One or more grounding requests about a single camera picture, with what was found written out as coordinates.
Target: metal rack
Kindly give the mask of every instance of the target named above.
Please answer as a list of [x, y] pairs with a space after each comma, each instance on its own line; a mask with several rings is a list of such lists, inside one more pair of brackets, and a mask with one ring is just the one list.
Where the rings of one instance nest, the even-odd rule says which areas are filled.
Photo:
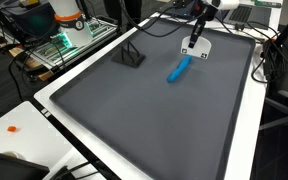
[[39, 46], [31, 54], [31, 57], [55, 73], [105, 43], [117, 33], [118, 27], [116, 25], [99, 19], [93, 18], [88, 21], [88, 24], [94, 37], [90, 44], [79, 48], [68, 48], [65, 46], [65, 42], [54, 39], [52, 43], [47, 42]]

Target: monitor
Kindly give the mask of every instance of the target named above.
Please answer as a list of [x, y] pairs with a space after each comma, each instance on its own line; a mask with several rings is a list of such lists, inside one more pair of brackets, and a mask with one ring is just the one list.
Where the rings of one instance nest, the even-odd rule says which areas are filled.
[[41, 180], [48, 173], [48, 167], [0, 154], [0, 180]]

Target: cable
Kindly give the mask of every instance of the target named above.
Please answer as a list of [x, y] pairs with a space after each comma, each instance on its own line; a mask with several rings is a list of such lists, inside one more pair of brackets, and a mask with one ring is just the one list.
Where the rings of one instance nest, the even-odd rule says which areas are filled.
[[78, 165], [78, 166], [75, 166], [75, 167], [73, 167], [72, 169], [69, 169], [69, 170], [67, 170], [66, 172], [58, 175], [57, 177], [51, 178], [51, 180], [59, 180], [59, 179], [61, 179], [62, 177], [64, 177], [65, 175], [67, 175], [67, 174], [69, 174], [69, 173], [71, 173], [71, 172], [74, 172], [74, 171], [76, 171], [76, 170], [78, 170], [78, 169], [80, 169], [80, 168], [82, 168], [82, 167], [84, 167], [84, 166], [87, 166], [87, 165], [89, 165], [89, 164], [91, 164], [91, 163], [90, 163], [90, 162], [85, 162], [85, 163], [83, 163], [83, 164], [80, 164], [80, 165]]
[[[23, 29], [20, 29], [20, 30], [21, 30], [23, 33], [27, 34], [27, 35], [30, 35], [30, 36], [33, 36], [33, 37], [37, 38], [37, 39], [35, 39], [35, 41], [38, 41], [38, 40], [43, 40], [47, 35], [49, 35], [49, 33], [52, 31], [52, 29], [53, 29], [55, 26], [56, 26], [56, 21], [53, 21], [50, 29], [49, 29], [45, 34], [43, 34], [43, 35], [41, 35], [41, 36], [38, 36], [38, 35], [36, 35], [36, 34], [32, 34], [32, 33], [26, 32], [26, 31], [23, 30]], [[43, 60], [43, 59], [41, 59], [41, 60], [42, 60], [44, 63], [52, 66], [52, 64], [50, 64], [49, 62], [47, 62], [47, 61], [45, 61], [45, 60]]]
[[258, 32], [258, 33], [262, 34], [263, 36], [267, 37], [267, 39], [271, 39], [271, 38], [270, 38], [269, 36], [267, 36], [266, 34], [264, 34], [263, 32], [257, 30], [254, 26], [251, 25], [251, 23], [252, 23], [252, 24], [259, 24], [259, 25], [261, 25], [261, 26], [267, 27], [268, 29], [272, 30], [272, 31], [275, 33], [275, 35], [274, 35], [273, 37], [271, 37], [271, 38], [274, 38], [275, 36], [276, 36], [276, 37], [278, 36], [277, 31], [275, 31], [275, 29], [271, 28], [271, 27], [268, 26], [268, 25], [265, 25], [265, 24], [262, 24], [262, 23], [259, 23], [259, 22], [256, 22], [256, 21], [248, 21], [248, 22], [247, 22], [247, 25], [248, 25], [248, 26], [250, 26], [250, 27], [251, 27], [253, 30], [255, 30], [256, 32]]
[[[92, 7], [92, 11], [93, 11], [93, 13], [94, 13], [95, 19], [97, 20], [97, 22], [98, 22], [99, 24], [101, 24], [101, 23], [98, 21], [98, 19], [96, 18], [96, 12], [95, 12], [95, 8], [94, 8], [93, 3], [92, 3], [90, 0], [87, 0], [87, 2], [88, 2], [88, 3], [91, 5], [91, 7]], [[166, 8], [162, 13], [159, 14], [159, 16], [153, 17], [153, 18], [156, 18], [156, 19], [155, 19], [150, 25], [143, 27], [143, 29], [144, 29], [144, 30], [147, 30], [147, 29], [149, 29], [150, 27], [152, 27], [159, 19], [161, 19], [161, 16], [162, 16], [162, 15], [164, 15], [167, 11], [169, 11], [169, 10], [171, 10], [171, 9], [174, 9], [174, 8], [175, 8], [175, 7], [173, 7], [173, 6]]]
[[13, 65], [15, 59], [18, 58], [19, 56], [22, 56], [22, 54], [24, 54], [24, 53], [25, 53], [25, 51], [23, 51], [23, 52], [19, 53], [18, 55], [16, 55], [16, 56], [12, 59], [11, 63], [8, 65], [8, 72], [10, 73], [10, 75], [11, 75], [13, 81], [14, 81], [14, 84], [15, 84], [16, 90], [17, 90], [17, 94], [18, 94], [21, 102], [24, 102], [24, 100], [23, 100], [23, 97], [22, 97], [22, 94], [21, 94], [21, 89], [20, 89], [20, 87], [19, 87], [19, 85], [18, 85], [18, 82], [17, 82], [17, 80], [16, 80], [13, 72], [12, 72], [12, 65]]
[[179, 25], [177, 28], [171, 30], [170, 32], [168, 32], [168, 33], [166, 33], [166, 34], [156, 35], [156, 34], [152, 34], [152, 33], [150, 33], [150, 32], [147, 32], [145, 29], [143, 29], [143, 27], [140, 27], [138, 24], [136, 24], [136, 23], [132, 20], [132, 18], [131, 18], [130, 15], [127, 13], [127, 11], [126, 11], [126, 9], [125, 9], [125, 7], [124, 7], [122, 0], [120, 0], [120, 6], [121, 6], [121, 9], [122, 9], [123, 14], [126, 16], [128, 22], [131, 23], [131, 25], [132, 25], [133, 27], [135, 27], [136, 29], [138, 29], [138, 30], [140, 30], [140, 31], [142, 31], [142, 32], [150, 35], [150, 36], [158, 37], [158, 38], [168, 36], [168, 35], [174, 33], [175, 31], [177, 31], [178, 29], [180, 29], [181, 27], [183, 27], [184, 25], [188, 24], [189, 22], [192, 22], [192, 21], [194, 21], [194, 20], [196, 20], [196, 19], [198, 19], [198, 18], [200, 18], [201, 16], [204, 15], [204, 14], [201, 14], [201, 15], [198, 16], [198, 17], [195, 17], [195, 18], [193, 18], [193, 19], [191, 19], [191, 20], [188, 20], [188, 21], [186, 21], [186, 22], [180, 23], [181, 25]]
[[260, 80], [258, 80], [258, 79], [255, 78], [255, 73], [256, 73], [256, 71], [258, 70], [258, 68], [260, 68], [260, 67], [262, 66], [262, 64], [264, 63], [264, 61], [265, 61], [265, 59], [263, 58], [263, 59], [261, 60], [261, 62], [256, 66], [256, 68], [253, 69], [252, 74], [251, 74], [251, 77], [252, 77], [252, 79], [253, 79], [254, 81], [256, 81], [256, 82], [258, 82], [258, 83], [266, 84], [266, 83], [267, 83], [266, 81], [260, 81]]
[[7, 40], [6, 40], [6, 38], [5, 38], [4, 27], [2, 26], [1, 20], [0, 20], [0, 27], [1, 27], [1, 31], [2, 31], [2, 36], [3, 36], [4, 42], [5, 42], [5, 44], [7, 44]]
[[88, 174], [88, 175], [78, 177], [78, 178], [76, 178], [76, 179], [84, 179], [84, 178], [86, 178], [86, 177], [92, 176], [92, 175], [97, 174], [97, 173], [99, 173], [99, 172], [96, 171], [96, 172], [90, 173], [90, 174]]
[[21, 6], [8, 6], [8, 7], [1, 7], [0, 9], [2, 10], [2, 9], [10, 9], [10, 8], [18, 8], [18, 7], [22, 8]]
[[240, 31], [240, 32], [242, 32], [242, 33], [244, 33], [244, 34], [246, 34], [246, 35], [248, 35], [248, 36], [252, 37], [253, 39], [255, 39], [255, 40], [259, 41], [261, 44], [263, 44], [263, 43], [264, 43], [264, 41], [263, 41], [263, 40], [261, 40], [261, 39], [258, 39], [257, 37], [255, 37], [255, 36], [251, 35], [250, 33], [247, 33], [247, 32], [245, 32], [245, 31]]
[[56, 44], [55, 44], [55, 43], [53, 43], [52, 41], [50, 41], [50, 43], [51, 43], [51, 44], [53, 44], [53, 46], [56, 48], [56, 50], [57, 50], [58, 54], [59, 54], [59, 55], [60, 55], [60, 57], [61, 57], [61, 60], [62, 60], [62, 64], [63, 64], [63, 68], [64, 68], [65, 72], [67, 72], [67, 69], [66, 69], [66, 65], [65, 65], [65, 61], [64, 61], [64, 58], [63, 58], [63, 56], [62, 56], [62, 53], [61, 53], [61, 51], [58, 49], [58, 47], [56, 46]]
[[97, 15], [96, 15], [96, 12], [95, 12], [95, 8], [94, 8], [94, 5], [93, 5], [93, 3], [90, 1], [90, 0], [86, 0], [90, 5], [91, 5], [91, 7], [92, 7], [92, 11], [93, 11], [93, 13], [94, 13], [94, 19], [97, 21], [97, 23], [98, 24], [100, 24], [100, 25], [102, 25], [102, 26], [110, 26], [110, 27], [115, 27], [115, 26], [112, 26], [112, 25], [110, 25], [110, 24], [102, 24], [99, 20], [98, 20], [98, 18], [97, 18]]
[[221, 20], [220, 20], [218, 17], [216, 17], [216, 16], [215, 16], [215, 18], [223, 25], [223, 27], [224, 27], [229, 33], [233, 34], [233, 32], [227, 28], [227, 26], [223, 23], [223, 21], [221, 21]]
[[[149, 17], [149, 18], [133, 18], [132, 20], [135, 20], [135, 19], [145, 20], [145, 19], [153, 19], [153, 18], [154, 18], [154, 17]], [[180, 20], [178, 20], [178, 19], [175, 18], [175, 17], [166, 17], [166, 18], [160, 18], [160, 19], [168, 19], [168, 20], [173, 19], [173, 20], [175, 20], [175, 21], [177, 21], [177, 22], [181, 22]], [[121, 27], [127, 26], [128, 24], [129, 24], [129, 23], [124, 23], [124, 24], [121, 25]]]
[[26, 83], [26, 81], [25, 81], [25, 79], [24, 79], [24, 67], [25, 67], [28, 59], [29, 59], [29, 58], [31, 57], [31, 55], [33, 54], [33, 52], [38, 48], [39, 45], [42, 44], [42, 42], [43, 42], [43, 41], [41, 41], [40, 43], [38, 43], [38, 44], [32, 49], [32, 51], [31, 51], [29, 54], [27, 54], [25, 60], [23, 61], [23, 66], [21, 67], [21, 78], [22, 78], [22, 81], [23, 81], [24, 85], [25, 85], [28, 89], [30, 89], [30, 90], [31, 90], [32, 88]]

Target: black tray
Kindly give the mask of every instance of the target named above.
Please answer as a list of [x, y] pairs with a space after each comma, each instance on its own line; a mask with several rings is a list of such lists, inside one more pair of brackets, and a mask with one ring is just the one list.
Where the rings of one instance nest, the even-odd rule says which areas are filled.
[[[159, 21], [150, 32], [177, 26]], [[208, 59], [193, 58], [167, 83], [192, 28], [165, 38], [134, 33], [122, 45], [129, 40], [146, 55], [138, 68], [111, 61], [116, 47], [51, 100], [154, 179], [223, 179], [255, 41], [205, 29]]]

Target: blue object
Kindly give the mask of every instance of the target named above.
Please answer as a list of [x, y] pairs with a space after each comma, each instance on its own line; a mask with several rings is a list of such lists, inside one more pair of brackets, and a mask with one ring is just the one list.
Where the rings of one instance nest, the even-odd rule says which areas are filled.
[[171, 83], [175, 81], [182, 72], [187, 68], [187, 66], [190, 64], [192, 60], [192, 56], [186, 56], [180, 64], [177, 66], [177, 69], [175, 69], [167, 78], [167, 82]]

